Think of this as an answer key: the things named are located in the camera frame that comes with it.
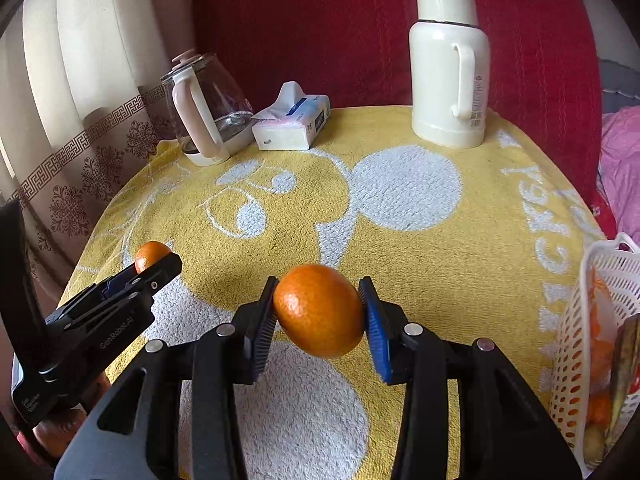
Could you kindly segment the person's left hand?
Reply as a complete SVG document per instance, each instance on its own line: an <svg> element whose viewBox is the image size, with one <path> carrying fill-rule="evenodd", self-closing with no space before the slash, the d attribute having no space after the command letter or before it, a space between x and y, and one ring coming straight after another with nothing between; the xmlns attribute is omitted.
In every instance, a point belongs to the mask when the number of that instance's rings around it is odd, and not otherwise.
<svg viewBox="0 0 640 480"><path fill-rule="evenodd" d="M105 373L98 378L81 396L79 408L71 408L64 414L54 415L52 419L43 419L32 430L37 442L52 458L60 458L73 440L87 415L93 410L104 393L111 387Z"/></svg>

